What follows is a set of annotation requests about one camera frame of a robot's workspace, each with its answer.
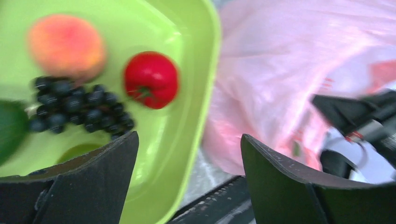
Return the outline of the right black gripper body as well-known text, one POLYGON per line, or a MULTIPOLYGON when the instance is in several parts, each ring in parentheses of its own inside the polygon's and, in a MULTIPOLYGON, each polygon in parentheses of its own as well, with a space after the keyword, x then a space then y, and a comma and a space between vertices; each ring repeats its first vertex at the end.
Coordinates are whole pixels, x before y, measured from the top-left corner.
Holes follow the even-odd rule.
POLYGON ((362 149, 360 162, 354 164, 356 168, 362 168, 368 161, 368 154, 364 144, 370 144, 376 153, 383 157, 392 167, 396 167, 396 117, 393 117, 384 126, 373 121, 348 136, 342 135, 342 137, 330 140, 325 145, 325 149, 332 149, 334 145, 344 140, 351 144, 356 144, 362 149))

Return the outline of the orange fake fruit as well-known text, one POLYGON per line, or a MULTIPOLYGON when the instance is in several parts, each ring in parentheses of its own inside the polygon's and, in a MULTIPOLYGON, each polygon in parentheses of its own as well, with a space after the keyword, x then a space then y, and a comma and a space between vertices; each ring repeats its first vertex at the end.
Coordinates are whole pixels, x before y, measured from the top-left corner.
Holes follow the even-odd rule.
POLYGON ((69 14, 50 14, 28 29, 27 45, 36 64, 53 77, 77 83, 97 77, 107 61, 106 43, 87 20, 69 14))

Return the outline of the green fake avocado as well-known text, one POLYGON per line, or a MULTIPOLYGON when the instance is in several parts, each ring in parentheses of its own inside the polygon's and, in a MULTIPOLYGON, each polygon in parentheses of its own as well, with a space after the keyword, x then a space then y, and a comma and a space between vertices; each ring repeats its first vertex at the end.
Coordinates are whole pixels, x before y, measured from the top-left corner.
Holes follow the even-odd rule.
POLYGON ((28 134, 28 115, 21 101, 0 101, 0 163, 4 164, 28 134))

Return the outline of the dark fake grapes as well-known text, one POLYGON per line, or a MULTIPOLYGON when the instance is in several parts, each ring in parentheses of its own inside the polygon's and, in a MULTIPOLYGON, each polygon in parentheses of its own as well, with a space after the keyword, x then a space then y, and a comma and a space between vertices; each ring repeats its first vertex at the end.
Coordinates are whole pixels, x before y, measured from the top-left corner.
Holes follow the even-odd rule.
POLYGON ((34 79, 34 88, 40 105, 29 120, 30 131, 60 134, 67 124, 74 124, 88 133, 104 131, 114 140, 135 127, 118 96, 102 84, 87 90, 67 78, 42 76, 34 79))

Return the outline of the pink plastic bag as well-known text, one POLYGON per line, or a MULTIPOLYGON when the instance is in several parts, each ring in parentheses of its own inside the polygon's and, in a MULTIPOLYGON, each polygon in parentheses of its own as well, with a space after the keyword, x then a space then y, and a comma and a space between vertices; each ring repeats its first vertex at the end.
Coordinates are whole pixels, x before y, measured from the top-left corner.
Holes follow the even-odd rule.
POLYGON ((396 78, 393 0, 232 0, 202 147, 243 175, 241 136, 321 170, 329 123, 313 94, 354 98, 396 78))

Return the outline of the red fake fruit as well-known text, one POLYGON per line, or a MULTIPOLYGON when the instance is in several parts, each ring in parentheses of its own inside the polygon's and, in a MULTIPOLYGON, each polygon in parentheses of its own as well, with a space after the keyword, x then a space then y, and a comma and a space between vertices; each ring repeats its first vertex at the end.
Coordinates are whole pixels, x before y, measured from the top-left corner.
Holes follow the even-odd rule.
POLYGON ((174 100, 179 88, 177 65, 156 51, 135 54, 124 69, 124 88, 133 100, 151 109, 162 109, 174 100))

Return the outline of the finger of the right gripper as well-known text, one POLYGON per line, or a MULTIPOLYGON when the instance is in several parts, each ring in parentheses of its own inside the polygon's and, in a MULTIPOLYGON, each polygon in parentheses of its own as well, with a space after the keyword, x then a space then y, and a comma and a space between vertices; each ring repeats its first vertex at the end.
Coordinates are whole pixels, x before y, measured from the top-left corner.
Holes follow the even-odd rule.
POLYGON ((370 122, 384 126, 396 116, 396 91, 387 90, 360 98, 314 95, 313 105, 344 136, 370 122))

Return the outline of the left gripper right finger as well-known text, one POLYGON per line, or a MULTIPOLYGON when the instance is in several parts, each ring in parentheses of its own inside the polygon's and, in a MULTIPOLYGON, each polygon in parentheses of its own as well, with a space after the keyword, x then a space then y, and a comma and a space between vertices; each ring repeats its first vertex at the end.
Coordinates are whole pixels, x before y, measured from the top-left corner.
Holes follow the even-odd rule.
POLYGON ((258 224, 393 224, 396 184, 370 184, 312 169, 244 134, 240 141, 258 224))

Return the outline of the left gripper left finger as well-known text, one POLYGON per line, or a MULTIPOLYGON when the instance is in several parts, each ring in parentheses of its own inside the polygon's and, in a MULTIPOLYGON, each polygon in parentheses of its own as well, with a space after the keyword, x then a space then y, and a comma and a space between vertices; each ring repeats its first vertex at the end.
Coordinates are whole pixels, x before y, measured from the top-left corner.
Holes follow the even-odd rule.
POLYGON ((119 223, 138 147, 132 131, 67 162, 2 177, 1 223, 119 223))

